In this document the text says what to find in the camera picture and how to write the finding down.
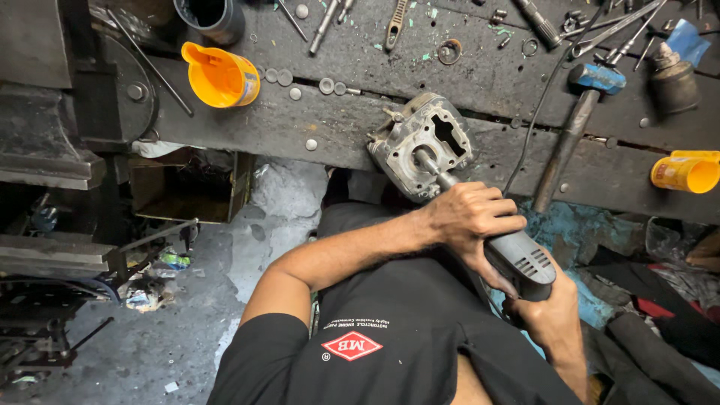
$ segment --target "black t-shirt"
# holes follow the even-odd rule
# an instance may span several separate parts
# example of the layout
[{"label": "black t-shirt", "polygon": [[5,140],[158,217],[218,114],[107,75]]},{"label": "black t-shirt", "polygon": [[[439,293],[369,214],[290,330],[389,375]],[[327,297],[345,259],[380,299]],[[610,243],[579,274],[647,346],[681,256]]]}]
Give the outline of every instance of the black t-shirt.
[{"label": "black t-shirt", "polygon": [[[374,205],[334,205],[318,233],[390,217]],[[435,250],[360,272],[322,292],[310,340],[293,316],[251,319],[222,356],[208,404],[449,404],[459,352],[494,404],[580,404],[459,268]]]}]

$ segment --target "workbench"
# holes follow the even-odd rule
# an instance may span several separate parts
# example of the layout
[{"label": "workbench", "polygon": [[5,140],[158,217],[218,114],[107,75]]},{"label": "workbench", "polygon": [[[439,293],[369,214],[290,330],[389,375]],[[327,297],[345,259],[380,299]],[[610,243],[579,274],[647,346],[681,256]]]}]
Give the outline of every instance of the workbench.
[{"label": "workbench", "polygon": [[[298,1],[288,1],[292,11]],[[333,24],[315,57],[281,10],[272,4],[244,5],[246,31],[240,42],[225,49],[246,57],[265,69],[288,69],[294,76],[290,87],[262,81],[258,98],[249,106],[228,109],[209,107],[190,89],[186,64],[167,58],[153,58],[163,72],[192,101],[195,116],[188,117],[160,86],[160,110],[156,130],[163,141],[194,146],[246,151],[303,161],[376,170],[366,151],[367,133],[377,128],[387,115],[383,107],[399,110],[402,104],[420,92],[435,92],[446,97],[468,118],[481,145],[480,157],[457,174],[462,179],[482,180],[502,188],[521,153],[528,122],[538,102],[545,80],[570,41],[552,52],[544,47],[531,57],[521,52],[523,39],[535,37],[510,0],[491,0],[477,6],[470,0],[432,0],[415,3],[405,15],[395,49],[386,53],[381,45],[387,23],[395,8],[394,1],[356,0],[347,20]],[[307,0],[307,19],[298,19],[308,38],[320,24],[325,11],[321,2]],[[538,0],[537,7],[559,27],[567,11],[583,10],[592,17],[596,5],[585,0]],[[489,25],[495,9],[508,16],[501,24],[509,30],[511,41],[499,50],[505,34]],[[599,21],[621,16],[622,6]],[[668,19],[681,17],[701,32],[720,27],[710,5],[703,19],[696,17],[694,4],[683,6],[668,2],[652,20],[656,30]],[[609,49],[620,45],[639,26],[630,25],[603,43]],[[588,34],[590,39],[602,32]],[[198,35],[192,40],[213,46]],[[707,35],[712,43],[715,35]],[[438,45],[455,38],[462,43],[462,57],[446,66],[436,57]],[[654,47],[661,41],[655,40]],[[604,97],[593,112],[586,133],[614,137],[615,148],[604,143],[583,140],[563,174],[566,192],[554,198],[571,203],[594,205],[611,210],[679,218],[700,223],[720,223],[717,204],[720,188],[704,195],[663,190],[652,186],[649,173],[656,160],[668,151],[679,149],[716,150],[716,106],[720,105],[720,45],[713,44],[696,69],[696,80],[703,100],[696,110],[669,118],[658,117],[648,92],[650,68],[647,62],[632,69],[645,44],[640,37],[623,58],[618,69],[626,75],[626,88],[615,96]],[[593,51],[575,63],[592,62]],[[532,196],[557,141],[559,129],[570,116],[577,95],[566,85],[566,69],[561,69],[538,116],[528,158],[513,183],[514,195]],[[360,89],[362,96],[323,95],[318,89],[322,78],[342,81]],[[289,90],[297,87],[302,98],[293,101]],[[519,117],[521,128],[510,121]],[[650,126],[640,128],[643,118]],[[305,142],[314,139],[314,151]]]}]

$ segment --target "black cable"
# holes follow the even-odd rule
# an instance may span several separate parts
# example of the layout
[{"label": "black cable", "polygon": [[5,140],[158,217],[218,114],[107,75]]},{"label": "black cable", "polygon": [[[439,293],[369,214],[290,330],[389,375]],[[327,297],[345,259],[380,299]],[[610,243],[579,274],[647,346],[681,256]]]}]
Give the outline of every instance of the black cable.
[{"label": "black cable", "polygon": [[588,32],[590,27],[592,27],[595,24],[595,21],[598,20],[600,15],[603,13],[603,7],[605,5],[605,1],[602,1],[600,4],[600,7],[598,8],[597,12],[593,16],[593,18],[590,20],[590,22],[585,26],[585,29],[575,38],[574,41],[572,41],[572,45],[569,46],[565,52],[563,52],[562,57],[557,61],[557,64],[555,65],[555,68],[552,70],[552,74],[550,75],[550,79],[547,81],[547,84],[545,84],[545,89],[542,92],[542,95],[540,96],[540,102],[538,102],[538,106],[535,109],[535,112],[533,113],[533,119],[530,121],[530,126],[528,127],[528,133],[525,135],[525,144],[523,145],[523,153],[520,155],[520,160],[518,161],[517,166],[515,166],[515,169],[513,170],[513,173],[510,175],[510,179],[508,179],[508,183],[505,185],[505,189],[503,190],[503,197],[505,197],[508,194],[508,191],[510,191],[510,186],[513,185],[513,180],[515,180],[515,177],[518,175],[520,169],[523,167],[523,164],[525,163],[525,157],[528,153],[528,146],[530,145],[530,135],[533,133],[533,128],[535,128],[535,120],[538,117],[538,114],[540,113],[540,109],[542,108],[543,103],[545,102],[545,96],[547,96],[547,91],[550,89],[550,85],[552,84],[553,80],[555,80],[555,76],[557,76],[557,72],[560,70],[560,66],[563,62],[567,60],[567,56],[570,54],[570,51],[580,42],[582,41],[583,37],[585,36],[585,33]]}]

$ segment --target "metal ring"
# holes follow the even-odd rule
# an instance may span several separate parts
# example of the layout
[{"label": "metal ring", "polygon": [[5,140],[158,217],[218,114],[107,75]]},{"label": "metal ring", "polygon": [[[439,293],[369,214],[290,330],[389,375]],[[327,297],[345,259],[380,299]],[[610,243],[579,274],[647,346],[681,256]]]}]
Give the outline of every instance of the metal ring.
[{"label": "metal ring", "polygon": [[[525,45],[528,45],[529,43],[535,44],[535,48],[533,49],[532,53],[525,52]],[[523,56],[525,56],[526,58],[529,58],[532,55],[535,55],[536,53],[538,53],[538,46],[539,46],[538,40],[536,40],[535,38],[530,38],[529,40],[523,40],[523,46],[521,48],[522,52],[523,52]]]}]

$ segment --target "metal machine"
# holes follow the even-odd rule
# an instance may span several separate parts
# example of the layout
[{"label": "metal machine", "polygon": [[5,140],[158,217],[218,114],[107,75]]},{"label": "metal machine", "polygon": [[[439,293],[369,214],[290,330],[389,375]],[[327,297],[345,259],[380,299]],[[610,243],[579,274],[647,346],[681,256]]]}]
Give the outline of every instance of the metal machine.
[{"label": "metal machine", "polygon": [[[368,150],[402,193],[425,203],[460,180],[449,173],[464,169],[478,155],[467,121],[450,102],[422,93],[402,112],[385,110],[390,119],[374,134]],[[486,240],[487,259],[515,287],[520,297],[542,301],[555,281],[550,259],[524,231]]]}]

